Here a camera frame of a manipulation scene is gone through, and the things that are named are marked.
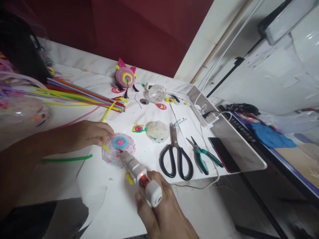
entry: scissors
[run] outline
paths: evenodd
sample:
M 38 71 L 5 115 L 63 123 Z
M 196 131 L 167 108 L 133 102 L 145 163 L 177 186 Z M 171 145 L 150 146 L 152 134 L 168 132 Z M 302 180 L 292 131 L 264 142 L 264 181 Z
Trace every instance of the scissors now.
M 203 171 L 203 173 L 205 175 L 209 174 L 209 171 L 207 169 L 207 166 L 205 164 L 205 162 L 202 160 L 202 157 L 200 156 L 201 153 L 206 154 L 213 162 L 215 162 L 219 167 L 223 168 L 224 165 L 222 164 L 221 161 L 219 161 L 213 154 L 211 154 L 210 152 L 206 151 L 205 149 L 200 148 L 196 141 L 193 139 L 193 137 L 191 136 L 192 141 L 190 141 L 188 138 L 186 138 L 188 140 L 188 142 L 193 146 L 194 151 L 195 151 L 195 158 L 196 161 L 200 167 L 200 169 Z
M 194 174 L 193 163 L 190 160 L 189 156 L 185 153 L 184 149 L 178 145 L 176 128 L 174 128 L 174 125 L 172 123 L 170 124 L 169 129 L 170 129 L 170 136 L 171 136 L 172 144 L 168 144 L 166 146 L 166 148 L 164 149 L 164 151 L 160 157 L 160 160 L 159 160 L 160 167 L 166 176 L 168 176 L 170 178 L 174 178 L 176 176 L 176 165 L 175 165 L 175 159 L 174 159 L 174 154 L 173 154 L 173 147 L 175 147 L 177 149 L 177 155 L 178 155 L 178 164 L 177 165 L 179 166 L 179 175 L 185 181 L 191 180 L 191 178 L 193 177 L 193 174 Z M 166 170 L 166 168 L 164 166 L 164 155 L 166 154 L 166 152 L 168 150 L 169 150 L 169 156 L 170 156 L 170 163 L 172 165 L 172 173 L 171 174 Z M 188 163 L 188 168 L 189 168 L 188 169 L 188 177 L 185 177 L 184 173 L 183 173 L 182 156 L 184 156 L 184 158 L 186 159 L 186 161 Z

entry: teal pliers handle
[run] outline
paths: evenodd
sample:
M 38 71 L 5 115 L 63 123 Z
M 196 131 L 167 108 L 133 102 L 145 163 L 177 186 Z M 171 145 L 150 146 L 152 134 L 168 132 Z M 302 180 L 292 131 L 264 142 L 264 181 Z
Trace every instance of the teal pliers handle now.
M 203 162 L 202 157 L 200 156 L 200 154 L 201 154 L 201 151 L 199 149 L 195 149 L 196 161 L 197 161 L 200 169 L 203 171 L 203 173 L 205 175 L 208 175 L 209 174 L 208 169 L 205 167 L 204 162 Z
M 213 154 L 206 151 L 205 149 L 202 149 L 201 153 L 206 154 L 213 162 L 215 162 L 219 167 L 223 168 L 224 165 L 221 161 L 219 161 Z

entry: bundle of pipe cleaners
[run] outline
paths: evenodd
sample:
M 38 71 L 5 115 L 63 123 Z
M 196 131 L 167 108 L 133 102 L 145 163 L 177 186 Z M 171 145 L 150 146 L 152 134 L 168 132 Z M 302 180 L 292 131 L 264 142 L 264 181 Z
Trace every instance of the bundle of pipe cleaners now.
M 115 98 L 107 98 L 88 89 L 65 82 L 59 78 L 48 78 L 48 84 L 48 92 L 44 92 L 42 94 L 51 93 L 53 95 L 60 96 L 64 99 L 72 99 L 75 102 L 100 105 L 107 108 L 109 108 L 115 102 L 114 106 L 112 107 L 112 110 L 118 111 L 120 113 L 125 111 L 126 107 L 124 103 L 128 102 L 120 96 Z
M 119 113 L 125 112 L 125 105 L 128 101 L 121 96 L 115 98 L 107 98 L 102 96 L 98 93 L 90 91 L 88 89 L 82 88 L 80 86 L 68 83 L 59 78 L 48 78 L 48 85 L 43 85 L 40 82 L 36 81 L 35 79 L 20 75 L 13 72 L 3 72 L 0 71 L 0 75 L 4 74 L 6 77 L 15 77 L 22 80 L 28 80 L 32 83 L 36 84 L 39 88 L 35 90 L 23 91 L 13 89 L 7 86 L 0 86 L 0 92 L 4 94 L 5 91 L 14 92 L 15 94 L 27 94 L 33 95 L 43 98 L 54 99 L 55 101 L 61 102 L 63 104 L 57 104 L 52 102 L 45 102 L 47 104 L 52 105 L 61 105 L 61 106 L 89 106 L 89 105 L 98 105 L 101 107 L 111 108 L 114 111 Z M 66 105 L 66 102 L 74 102 L 74 103 L 81 103 L 78 105 Z

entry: smartphone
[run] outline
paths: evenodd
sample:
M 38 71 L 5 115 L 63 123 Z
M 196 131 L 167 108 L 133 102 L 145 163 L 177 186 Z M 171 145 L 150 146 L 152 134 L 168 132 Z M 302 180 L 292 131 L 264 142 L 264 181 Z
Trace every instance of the smartphone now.
M 219 138 L 208 138 L 228 173 L 239 173 L 240 168 Z

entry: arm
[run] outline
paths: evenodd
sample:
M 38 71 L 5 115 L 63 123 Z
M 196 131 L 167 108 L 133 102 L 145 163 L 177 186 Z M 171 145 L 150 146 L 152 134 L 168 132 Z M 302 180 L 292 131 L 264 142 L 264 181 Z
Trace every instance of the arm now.
M 80 121 L 29 136 L 0 153 L 0 219 L 15 206 L 28 177 L 48 155 L 67 153 L 96 144 L 102 146 L 114 135 L 106 123 Z

